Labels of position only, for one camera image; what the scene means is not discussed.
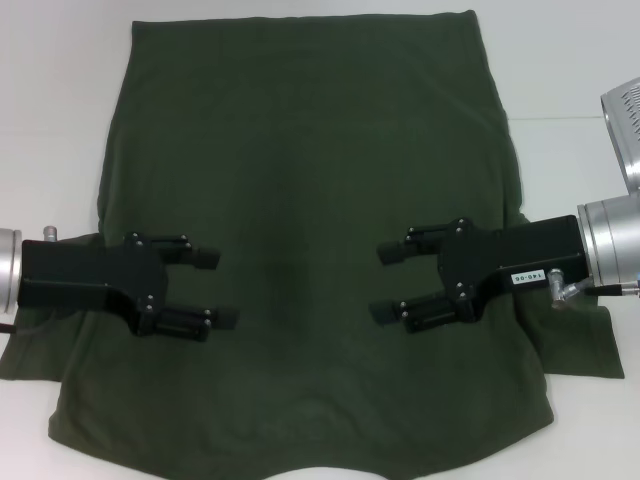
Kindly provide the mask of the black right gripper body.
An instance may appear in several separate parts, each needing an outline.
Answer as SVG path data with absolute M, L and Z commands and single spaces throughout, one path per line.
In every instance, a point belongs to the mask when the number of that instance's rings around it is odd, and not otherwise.
M 437 257 L 438 299 L 458 320 L 478 320 L 493 298 L 545 288 L 557 269 L 569 283 L 585 278 L 585 250 L 572 216 L 487 230 L 461 218 L 445 230 Z

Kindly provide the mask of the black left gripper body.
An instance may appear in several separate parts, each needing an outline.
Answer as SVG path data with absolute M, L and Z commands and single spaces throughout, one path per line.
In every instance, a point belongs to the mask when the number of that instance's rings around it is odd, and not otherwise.
M 22 308 L 104 311 L 124 319 L 133 334 L 151 335 L 167 288 L 159 255 L 136 240 L 112 247 L 22 242 Z

